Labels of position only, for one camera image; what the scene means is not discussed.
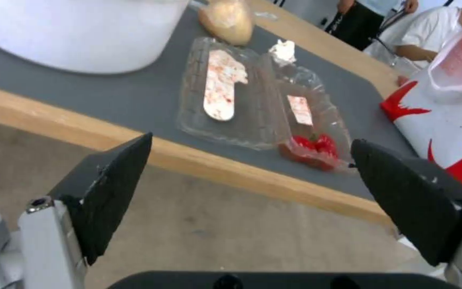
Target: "person's hand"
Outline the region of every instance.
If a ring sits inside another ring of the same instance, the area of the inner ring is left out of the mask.
[[[354,5],[354,1],[355,0],[340,0],[340,2],[338,2],[338,12],[346,14],[352,5]]]
[[[406,0],[405,11],[406,13],[414,13],[418,9],[418,0]]]
[[[427,51],[426,53],[426,60],[431,63],[435,58],[436,58],[436,55],[438,55],[437,52],[435,51]]]

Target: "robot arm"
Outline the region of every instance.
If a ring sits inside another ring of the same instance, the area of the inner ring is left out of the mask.
[[[147,162],[152,134],[90,155],[48,196],[32,200],[10,233],[0,216],[0,289],[82,289],[104,254]]]
[[[0,216],[0,288],[82,289],[86,265],[104,254],[145,166],[145,135],[84,159],[50,193],[31,201],[9,233]],[[411,274],[146,272],[111,288],[462,288],[462,184],[426,160],[404,159],[364,140],[352,156],[370,192],[441,280]]]

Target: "metal screw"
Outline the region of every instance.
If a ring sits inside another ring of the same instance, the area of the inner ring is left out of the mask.
[[[55,202],[53,199],[51,199],[50,196],[44,196],[39,199],[32,199],[28,205],[26,205],[26,212],[32,214],[54,206]]]

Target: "plastic wrap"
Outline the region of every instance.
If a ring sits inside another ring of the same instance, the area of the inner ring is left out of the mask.
[[[248,84],[234,86],[235,113],[229,121],[213,119],[203,105],[209,52],[215,50],[226,51],[247,72]],[[207,140],[257,150],[274,148],[290,136],[268,55],[260,56],[212,38],[198,38],[192,45],[183,79],[177,121],[181,130]]]
[[[246,45],[253,34],[253,13],[245,0],[213,0],[199,10],[199,20],[211,34],[232,45]]]
[[[275,66],[277,85],[281,93],[286,121],[290,127],[290,137],[280,143],[282,156],[305,163],[324,171],[354,172],[349,167],[351,140],[338,108],[330,102],[321,80],[308,69],[293,64]],[[310,120],[299,117],[290,104],[289,97],[304,98],[310,111]],[[314,143],[322,135],[330,137],[336,148],[337,157],[330,157],[314,148],[301,146],[293,136],[308,139]]]

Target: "paper label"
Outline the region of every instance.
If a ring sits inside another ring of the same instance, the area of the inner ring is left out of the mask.
[[[308,101],[305,97],[288,95],[288,102],[297,123],[313,126],[310,106],[308,106]]]

